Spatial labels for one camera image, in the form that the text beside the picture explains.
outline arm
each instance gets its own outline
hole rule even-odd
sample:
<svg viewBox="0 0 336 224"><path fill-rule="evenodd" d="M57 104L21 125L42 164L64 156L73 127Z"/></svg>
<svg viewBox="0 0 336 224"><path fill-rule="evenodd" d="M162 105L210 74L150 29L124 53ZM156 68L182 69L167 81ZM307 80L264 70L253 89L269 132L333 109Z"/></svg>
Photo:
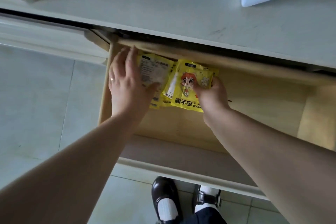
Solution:
<svg viewBox="0 0 336 224"><path fill-rule="evenodd" d="M157 87L142 86L136 58L126 48L111 64L110 119L0 191L3 223L87 223Z"/></svg>
<svg viewBox="0 0 336 224"><path fill-rule="evenodd" d="M232 110L218 78L194 90L205 123L291 224L335 222L335 152Z"/></svg>

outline open drawer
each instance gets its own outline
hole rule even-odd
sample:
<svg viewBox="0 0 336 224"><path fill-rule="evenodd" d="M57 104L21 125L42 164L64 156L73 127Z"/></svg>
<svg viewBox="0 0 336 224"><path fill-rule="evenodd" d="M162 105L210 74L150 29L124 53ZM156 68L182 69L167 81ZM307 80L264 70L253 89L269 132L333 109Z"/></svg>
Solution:
<svg viewBox="0 0 336 224"><path fill-rule="evenodd" d="M111 44L107 71L123 46L186 58L220 69L230 106L302 140L334 150L336 79L293 69L119 39ZM99 123L111 116L106 73ZM118 163L158 175L265 198L203 121L203 113L178 107L150 109Z"/></svg>

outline white desk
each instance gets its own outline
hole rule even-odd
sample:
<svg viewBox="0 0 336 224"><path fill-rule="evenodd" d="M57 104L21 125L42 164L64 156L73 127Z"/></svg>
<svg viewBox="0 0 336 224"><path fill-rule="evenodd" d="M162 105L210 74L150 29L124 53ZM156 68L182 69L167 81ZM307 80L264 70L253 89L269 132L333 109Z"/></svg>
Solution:
<svg viewBox="0 0 336 224"><path fill-rule="evenodd" d="M0 0L0 8L336 68L336 0Z"/></svg>

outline floor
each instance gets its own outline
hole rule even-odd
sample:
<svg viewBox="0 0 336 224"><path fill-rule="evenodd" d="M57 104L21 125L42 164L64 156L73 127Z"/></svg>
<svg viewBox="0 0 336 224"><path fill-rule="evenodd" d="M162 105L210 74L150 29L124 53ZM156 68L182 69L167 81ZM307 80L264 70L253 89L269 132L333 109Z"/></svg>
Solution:
<svg viewBox="0 0 336 224"><path fill-rule="evenodd" d="M0 188L97 125L104 74L104 66L0 45ZM155 223L154 179L115 168L89 223ZM187 216L194 185L176 184ZM224 191L222 199L228 224L288 223L269 201Z"/></svg>

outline black leather shoe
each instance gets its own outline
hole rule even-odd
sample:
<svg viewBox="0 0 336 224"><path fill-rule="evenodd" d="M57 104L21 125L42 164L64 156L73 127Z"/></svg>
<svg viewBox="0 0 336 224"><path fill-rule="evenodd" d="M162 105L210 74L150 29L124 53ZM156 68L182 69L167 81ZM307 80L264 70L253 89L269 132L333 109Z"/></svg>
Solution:
<svg viewBox="0 0 336 224"><path fill-rule="evenodd" d="M219 190L216 196L207 195L203 191L200 191L201 186L195 185L194 194L192 196L192 213L195 213L195 206L196 205L203 205L203 204L212 204L215 205L217 208L221 206L221 190Z"/></svg>
<svg viewBox="0 0 336 224"><path fill-rule="evenodd" d="M154 203L155 212L159 219L156 224L179 224L182 220L182 210L180 205L179 194L176 185L172 179L157 177L152 185L152 198ZM161 199L170 198L176 205L178 216L175 220L162 221L158 212L158 203Z"/></svg>

